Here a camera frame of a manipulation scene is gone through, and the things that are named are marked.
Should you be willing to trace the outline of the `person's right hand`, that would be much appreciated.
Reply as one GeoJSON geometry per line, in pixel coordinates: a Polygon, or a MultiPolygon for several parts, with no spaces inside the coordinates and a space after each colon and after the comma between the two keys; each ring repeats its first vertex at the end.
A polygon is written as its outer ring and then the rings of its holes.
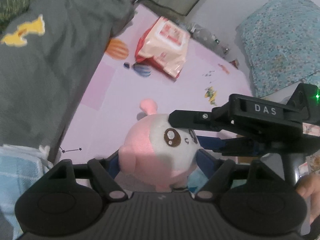
{"type": "Polygon", "coordinates": [[[307,199],[310,198],[310,224],[319,216],[320,213],[320,176],[312,173],[300,178],[296,191],[301,197],[307,199]]]}

